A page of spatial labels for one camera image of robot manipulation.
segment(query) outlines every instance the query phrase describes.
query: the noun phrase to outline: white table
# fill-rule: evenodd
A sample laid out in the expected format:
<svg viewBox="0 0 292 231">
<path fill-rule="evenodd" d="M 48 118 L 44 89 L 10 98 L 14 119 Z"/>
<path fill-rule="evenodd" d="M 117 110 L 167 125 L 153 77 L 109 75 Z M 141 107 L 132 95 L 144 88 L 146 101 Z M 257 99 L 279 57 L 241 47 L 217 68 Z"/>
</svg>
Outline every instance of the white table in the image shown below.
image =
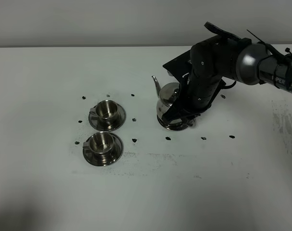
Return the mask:
<svg viewBox="0 0 292 231">
<path fill-rule="evenodd" d="M 31 230 L 292 231 L 292 94 L 238 83 L 168 131 L 151 76 L 176 81 L 162 65 L 189 48 L 0 48 L 0 209 L 31 209 Z M 94 167 L 82 143 L 107 94 L 124 153 Z"/>
</svg>

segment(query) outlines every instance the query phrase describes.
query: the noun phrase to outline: black robotic arm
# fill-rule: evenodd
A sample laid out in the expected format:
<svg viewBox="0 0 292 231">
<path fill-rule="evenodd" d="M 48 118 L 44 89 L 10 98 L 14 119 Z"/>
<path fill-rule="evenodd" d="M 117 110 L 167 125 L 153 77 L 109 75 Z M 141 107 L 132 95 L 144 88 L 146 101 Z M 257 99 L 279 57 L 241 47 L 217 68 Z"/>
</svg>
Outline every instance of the black robotic arm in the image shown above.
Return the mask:
<svg viewBox="0 0 292 231">
<path fill-rule="evenodd" d="M 221 89 L 233 87 L 236 81 L 269 83 L 292 93 L 292 53 L 282 55 L 263 41 L 252 44 L 208 22 L 205 27 L 217 35 L 163 65 L 180 82 L 177 99 L 162 116 L 165 123 L 199 116 Z M 226 86 L 222 77 L 235 82 Z"/>
</svg>

